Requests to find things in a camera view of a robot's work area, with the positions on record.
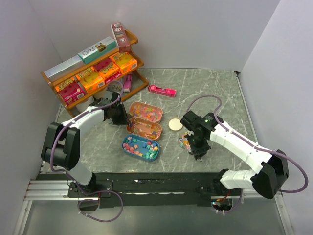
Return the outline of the blue tin of star candies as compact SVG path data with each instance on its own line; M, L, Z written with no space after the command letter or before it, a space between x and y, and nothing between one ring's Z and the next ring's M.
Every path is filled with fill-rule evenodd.
M121 147L125 153L150 162L156 160L160 152L157 141L135 134L128 134L124 138Z

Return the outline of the clear plastic jar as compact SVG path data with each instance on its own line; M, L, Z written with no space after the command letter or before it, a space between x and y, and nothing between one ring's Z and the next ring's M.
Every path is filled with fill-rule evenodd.
M189 136L190 135L190 132L182 132L180 133L179 135L179 145L181 148L184 148L186 150L190 150L191 147L190 147L190 144L188 142L188 139L186 136Z

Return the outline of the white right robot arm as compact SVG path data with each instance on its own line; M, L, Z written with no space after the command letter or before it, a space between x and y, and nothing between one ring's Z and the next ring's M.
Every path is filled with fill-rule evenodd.
M225 195L232 189L253 189L264 198L272 199L287 180L288 163L282 151L260 150L257 143L245 139L213 113L200 117L188 111L180 123L189 131L184 137L195 160L207 154L211 148L208 141L212 141L250 166L249 170L221 170L212 182L216 194Z

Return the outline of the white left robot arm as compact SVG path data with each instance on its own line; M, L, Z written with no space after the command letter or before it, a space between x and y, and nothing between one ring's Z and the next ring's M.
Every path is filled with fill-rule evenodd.
M114 125L127 125L128 115L121 100L122 94L107 92L90 104L78 116L48 126L41 158L50 164L52 172L64 173L78 183L86 197L97 191L96 177L80 162L81 137L91 128L111 120Z

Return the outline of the pink tin of lollipops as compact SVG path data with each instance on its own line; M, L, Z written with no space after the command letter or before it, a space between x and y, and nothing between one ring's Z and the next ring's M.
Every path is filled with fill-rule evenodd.
M131 134L139 135L154 141L159 140L162 133L162 127L160 124L138 117L130 118L129 125L126 129Z

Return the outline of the gold jar lid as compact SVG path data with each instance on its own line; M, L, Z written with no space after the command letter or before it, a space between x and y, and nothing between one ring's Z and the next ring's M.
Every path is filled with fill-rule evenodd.
M169 120L168 126L172 131L179 131L183 128L179 118Z

